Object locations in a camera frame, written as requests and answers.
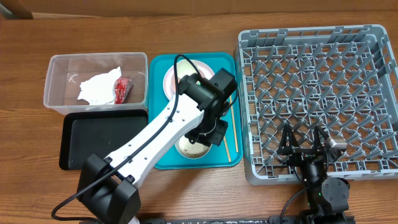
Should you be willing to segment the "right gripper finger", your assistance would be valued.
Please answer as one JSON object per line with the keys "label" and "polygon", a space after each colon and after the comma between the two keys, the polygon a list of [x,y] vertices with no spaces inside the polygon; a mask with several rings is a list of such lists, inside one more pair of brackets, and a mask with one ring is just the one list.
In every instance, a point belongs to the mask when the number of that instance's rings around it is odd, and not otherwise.
{"label": "right gripper finger", "polygon": [[285,124],[282,132],[282,139],[280,141],[280,148],[291,149],[293,147],[299,147],[299,144],[293,134],[290,125]]}
{"label": "right gripper finger", "polygon": [[[319,125],[316,125],[314,127],[314,132],[313,132],[313,148],[314,149],[320,149],[325,148],[328,149],[329,148],[329,144],[327,142],[327,139],[330,136],[324,131],[323,128],[321,128]],[[323,138],[325,140],[325,142],[322,144],[321,143],[321,138]]]}

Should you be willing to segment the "red snack wrapper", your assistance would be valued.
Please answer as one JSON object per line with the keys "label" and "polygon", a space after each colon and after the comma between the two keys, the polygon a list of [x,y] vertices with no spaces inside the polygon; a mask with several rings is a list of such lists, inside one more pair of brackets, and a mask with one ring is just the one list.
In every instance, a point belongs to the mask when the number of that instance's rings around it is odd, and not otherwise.
{"label": "red snack wrapper", "polygon": [[131,79],[120,77],[114,84],[115,104],[122,104],[126,99],[129,90],[134,86]]}

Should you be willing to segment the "white napkin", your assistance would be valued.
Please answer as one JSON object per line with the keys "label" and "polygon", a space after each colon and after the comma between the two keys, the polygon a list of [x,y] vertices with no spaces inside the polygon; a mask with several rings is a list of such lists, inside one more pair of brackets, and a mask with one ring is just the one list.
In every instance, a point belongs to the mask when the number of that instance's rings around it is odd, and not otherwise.
{"label": "white napkin", "polygon": [[113,105],[115,101],[114,84],[121,77],[121,67],[107,73],[91,77],[80,84],[78,100],[85,100],[89,105]]}

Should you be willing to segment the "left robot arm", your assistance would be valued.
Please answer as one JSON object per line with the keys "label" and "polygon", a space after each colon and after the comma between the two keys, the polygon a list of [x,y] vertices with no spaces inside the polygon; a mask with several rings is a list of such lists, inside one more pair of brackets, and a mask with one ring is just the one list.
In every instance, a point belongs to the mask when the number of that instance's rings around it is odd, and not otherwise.
{"label": "left robot arm", "polygon": [[178,93],[138,135],[119,149],[85,161],[78,200],[98,223],[130,223],[141,207],[139,188],[159,159],[182,137],[205,146],[223,142],[228,123],[221,117],[237,88],[233,74],[220,69],[209,80],[185,75]]}

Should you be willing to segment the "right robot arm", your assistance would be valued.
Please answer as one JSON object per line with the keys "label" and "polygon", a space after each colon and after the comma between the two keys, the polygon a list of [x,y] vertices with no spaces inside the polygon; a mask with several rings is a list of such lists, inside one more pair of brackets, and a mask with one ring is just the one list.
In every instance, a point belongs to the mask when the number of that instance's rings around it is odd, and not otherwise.
{"label": "right robot arm", "polygon": [[[354,223],[354,218],[345,216],[349,209],[349,182],[341,177],[329,177],[331,160],[337,160],[347,149],[347,142],[331,137],[319,125],[313,130],[313,144],[302,148],[289,124],[283,128],[277,153],[287,156],[286,164],[292,168],[303,189],[284,205],[280,223]],[[287,206],[300,194],[306,194],[309,209],[297,216],[285,218]]]}

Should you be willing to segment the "grey dishwasher rack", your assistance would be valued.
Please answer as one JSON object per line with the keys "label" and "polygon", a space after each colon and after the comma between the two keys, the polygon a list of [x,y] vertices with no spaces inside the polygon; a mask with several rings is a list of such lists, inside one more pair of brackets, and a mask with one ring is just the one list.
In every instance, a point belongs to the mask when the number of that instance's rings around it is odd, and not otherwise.
{"label": "grey dishwasher rack", "polygon": [[296,182],[277,153],[285,124],[304,148],[315,126],[346,140],[332,177],[397,177],[397,59],[383,26],[244,30],[235,62],[250,184]]}

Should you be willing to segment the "left wooden chopstick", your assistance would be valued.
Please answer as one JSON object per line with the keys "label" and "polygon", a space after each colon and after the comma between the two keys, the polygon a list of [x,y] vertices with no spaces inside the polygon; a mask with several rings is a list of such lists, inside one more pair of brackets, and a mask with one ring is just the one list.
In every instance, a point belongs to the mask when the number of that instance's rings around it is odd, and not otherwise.
{"label": "left wooden chopstick", "polygon": [[224,143],[224,146],[225,146],[228,162],[231,162],[231,156],[230,156],[230,152],[229,152],[229,147],[228,147],[228,143],[227,143],[227,140],[226,140],[225,136],[223,138],[223,143]]}

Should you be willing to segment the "teal serving tray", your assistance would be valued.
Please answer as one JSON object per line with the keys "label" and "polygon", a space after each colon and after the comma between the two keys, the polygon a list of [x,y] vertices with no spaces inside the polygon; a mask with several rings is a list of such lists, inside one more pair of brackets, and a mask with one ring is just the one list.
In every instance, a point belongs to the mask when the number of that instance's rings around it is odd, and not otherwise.
{"label": "teal serving tray", "polygon": [[[223,52],[213,53],[197,53],[188,54],[190,60],[199,60],[206,63],[214,72],[224,68],[233,75],[235,72],[235,63],[232,56]],[[175,55],[159,55],[155,57],[150,63],[149,69],[149,121],[152,121],[167,105],[167,99],[164,89],[163,80],[167,70],[174,64]],[[155,168],[167,169],[196,169],[196,168],[212,168],[212,167],[231,167],[238,164],[243,158],[243,144],[241,134],[241,116],[239,110],[239,101],[236,100],[234,105],[234,117],[236,123],[236,132],[238,138],[239,152],[236,153],[234,143],[234,133],[231,111],[229,109],[226,116],[222,117],[223,121],[228,122],[226,131],[226,140],[229,147],[231,162],[228,162],[224,143],[220,146],[212,146],[209,152],[201,158],[189,159],[183,157],[175,147],[169,151],[156,163]]]}

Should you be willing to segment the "pink round plate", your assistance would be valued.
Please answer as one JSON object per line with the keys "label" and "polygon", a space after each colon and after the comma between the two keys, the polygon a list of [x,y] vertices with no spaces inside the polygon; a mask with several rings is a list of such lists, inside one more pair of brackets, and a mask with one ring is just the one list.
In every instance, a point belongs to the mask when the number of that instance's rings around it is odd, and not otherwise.
{"label": "pink round plate", "polygon": [[[215,75],[215,72],[204,62],[199,61],[199,60],[193,60],[197,66],[198,70],[200,72],[200,75],[203,78],[210,79]],[[167,97],[168,100],[170,100],[174,94],[175,94],[175,77],[174,77],[174,66],[171,66],[167,72],[165,73],[165,77],[163,80],[163,89],[164,93]]]}

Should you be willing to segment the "pink cup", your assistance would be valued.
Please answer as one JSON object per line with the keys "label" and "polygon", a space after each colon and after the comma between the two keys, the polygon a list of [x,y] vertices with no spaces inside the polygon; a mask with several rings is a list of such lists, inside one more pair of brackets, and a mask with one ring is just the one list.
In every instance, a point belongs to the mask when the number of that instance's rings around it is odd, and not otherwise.
{"label": "pink cup", "polygon": [[197,64],[193,60],[192,60],[192,64],[186,59],[183,59],[183,60],[180,60],[179,62],[177,62],[178,80],[183,78],[185,75],[192,75],[193,73],[197,73],[197,71],[196,71],[196,69],[198,68]]}

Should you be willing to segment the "black plastic tray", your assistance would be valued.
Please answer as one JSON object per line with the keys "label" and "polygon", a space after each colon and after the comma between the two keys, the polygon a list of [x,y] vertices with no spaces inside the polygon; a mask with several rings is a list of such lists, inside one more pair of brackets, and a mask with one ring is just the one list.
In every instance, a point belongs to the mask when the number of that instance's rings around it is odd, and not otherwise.
{"label": "black plastic tray", "polygon": [[80,170],[92,154],[106,157],[147,124],[148,114],[144,110],[70,113],[63,120],[59,167]]}

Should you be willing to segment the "clear plastic bin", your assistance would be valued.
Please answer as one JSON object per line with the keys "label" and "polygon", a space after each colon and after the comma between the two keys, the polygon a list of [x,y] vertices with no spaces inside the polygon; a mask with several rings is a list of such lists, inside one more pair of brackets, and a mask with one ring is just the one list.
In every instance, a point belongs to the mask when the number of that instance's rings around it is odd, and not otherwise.
{"label": "clear plastic bin", "polygon": [[61,114],[146,110],[148,59],[144,52],[54,55],[43,104]]}

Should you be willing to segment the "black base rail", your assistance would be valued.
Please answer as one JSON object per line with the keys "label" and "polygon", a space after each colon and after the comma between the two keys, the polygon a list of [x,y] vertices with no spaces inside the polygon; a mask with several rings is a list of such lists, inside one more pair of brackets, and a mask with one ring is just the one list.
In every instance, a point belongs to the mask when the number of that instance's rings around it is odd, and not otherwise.
{"label": "black base rail", "polygon": [[[165,220],[163,218],[140,219],[141,224],[280,224],[280,215],[270,216],[269,218],[255,219],[196,219],[196,220]],[[304,223],[299,217],[285,216],[283,224]],[[354,217],[348,217],[346,223],[355,224]]]}

